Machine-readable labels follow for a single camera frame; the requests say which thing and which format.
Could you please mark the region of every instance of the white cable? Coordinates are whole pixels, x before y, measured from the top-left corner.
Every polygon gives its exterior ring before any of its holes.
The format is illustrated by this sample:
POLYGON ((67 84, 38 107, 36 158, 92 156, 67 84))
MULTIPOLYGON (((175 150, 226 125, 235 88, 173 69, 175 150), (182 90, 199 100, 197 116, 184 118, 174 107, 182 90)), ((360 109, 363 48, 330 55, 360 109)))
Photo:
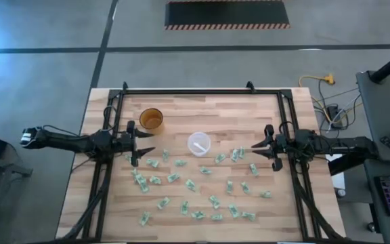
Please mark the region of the white cable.
POLYGON ((356 101, 359 97, 360 97, 360 94, 357 95, 357 97, 356 97, 355 99, 353 99, 353 100, 350 101, 348 104, 346 104, 346 105, 344 106, 344 108, 341 109, 341 110, 339 111, 339 113, 337 113, 337 115, 329 122, 329 128, 328 128, 328 131, 327 131, 326 133, 329 133, 330 129, 332 128, 333 122, 334 122, 335 119, 341 114, 341 112, 343 112, 343 111, 344 111, 352 102, 356 101))

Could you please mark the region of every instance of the gray concrete floor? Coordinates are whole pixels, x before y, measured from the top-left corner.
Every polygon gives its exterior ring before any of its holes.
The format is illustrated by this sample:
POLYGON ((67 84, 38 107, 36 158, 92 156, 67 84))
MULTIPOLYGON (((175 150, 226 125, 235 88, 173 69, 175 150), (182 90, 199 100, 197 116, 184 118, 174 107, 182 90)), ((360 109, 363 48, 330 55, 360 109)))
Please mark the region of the gray concrete floor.
MULTIPOLYGON (((390 1, 287 0, 288 30, 164 31, 165 0, 120 0, 110 47, 167 45, 315 45, 390 43, 390 1)), ((0 48, 99 47, 111 0, 0 0, 0 48)), ((73 154, 23 150, 23 128, 52 124, 78 132, 97 54, 0 54, 0 138, 12 143, 31 179, 10 187, 0 211, 0 243, 47 241, 56 233, 73 154)), ((98 87, 293 87, 302 75, 332 73, 325 96, 357 87, 356 72, 390 60, 390 49, 106 54, 98 87)), ((315 97, 318 82, 304 81, 315 97)), ((346 105, 357 91, 329 100, 346 105)), ((362 107, 342 137, 370 136, 362 107)), ((363 178, 355 170, 346 179, 363 178)), ((341 203, 347 236, 366 232, 367 205, 341 203)))

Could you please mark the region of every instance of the black and yellow striped mat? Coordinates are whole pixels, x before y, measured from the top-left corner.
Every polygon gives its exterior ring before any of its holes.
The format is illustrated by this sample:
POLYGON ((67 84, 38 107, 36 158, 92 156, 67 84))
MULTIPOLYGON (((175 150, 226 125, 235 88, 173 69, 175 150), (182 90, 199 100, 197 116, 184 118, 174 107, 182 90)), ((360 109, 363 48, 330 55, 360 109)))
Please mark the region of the black and yellow striped mat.
POLYGON ((165 29, 284 29, 290 22, 281 0, 194 0, 167 4, 165 29))

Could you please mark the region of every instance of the butcher block tabletop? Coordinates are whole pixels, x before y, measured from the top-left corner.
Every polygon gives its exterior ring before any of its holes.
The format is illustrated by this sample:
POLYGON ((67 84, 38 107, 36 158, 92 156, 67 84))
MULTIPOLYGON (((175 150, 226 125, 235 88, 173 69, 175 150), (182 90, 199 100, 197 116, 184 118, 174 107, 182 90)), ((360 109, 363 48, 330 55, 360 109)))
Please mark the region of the butcher block tabletop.
MULTIPOLYGON (((299 127, 318 130, 311 96, 307 88, 290 88, 295 103, 299 127)), ((103 109, 106 107, 109 89, 93 89, 89 97, 82 134, 92 134, 102 128, 103 109)), ((288 120, 288 104, 285 104, 288 120)), ((164 116, 163 132, 152 138, 137 138, 137 147, 155 146, 139 160, 138 172, 148 182, 150 191, 142 193, 131 175, 133 167, 123 156, 114 159, 112 178, 104 218, 102 241, 118 242, 194 242, 194 241, 301 241, 295 196, 286 155, 281 155, 284 167, 272 170, 272 160, 251 153, 251 146, 264 139, 263 129, 272 124, 278 134, 281 123, 278 101, 275 95, 126 95, 123 100, 120 130, 129 120, 139 124, 139 116, 147 108, 157 108, 164 116), (188 150, 190 134, 202 131, 210 136, 211 149, 203 157, 195 157, 188 150), (244 159, 236 163, 230 159, 234 148, 245 148, 244 159), (169 160, 164 162, 163 149, 169 151, 169 160), (218 154, 227 158, 215 163, 218 154), (157 168, 146 164, 147 159, 159 160, 157 168), (187 165, 177 167, 174 161, 182 159, 187 165), (249 165, 257 166, 255 177, 249 165), (205 166, 212 173, 205 175, 200 168, 205 166), (167 176, 178 173, 180 179, 168 183, 167 176), (153 185, 149 179, 156 176, 162 185, 153 185), (196 192, 189 190, 185 182, 191 179, 196 192), (227 193, 227 181, 233 182, 233 191, 227 193), (240 183, 246 182, 250 193, 243 192, 240 183), (261 198, 270 191, 270 199, 261 198), (220 201, 219 209, 213 209, 209 197, 215 195, 220 201), (159 209, 159 201, 168 197, 171 201, 159 209), (189 214, 181 215, 182 201, 189 202, 189 214), (239 212, 256 214, 255 221, 233 218, 228 205, 234 204, 239 212), (151 213, 145 226, 139 224, 144 211, 151 213), (203 211, 206 217, 197 220, 190 213, 203 211), (222 221, 213 221, 213 214, 222 214, 222 221)), ((76 155, 73 167, 87 157, 76 155)), ((94 162, 77 168, 70 176, 66 198, 62 208, 56 236, 64 236, 84 212, 93 177, 94 162)), ((343 222, 330 179, 327 162, 316 159, 310 163, 313 195, 316 205, 326 220, 340 234, 345 235, 343 222)), ((312 235, 310 217, 306 220, 312 235)), ((94 233, 97 212, 93 216, 91 232, 94 233)))

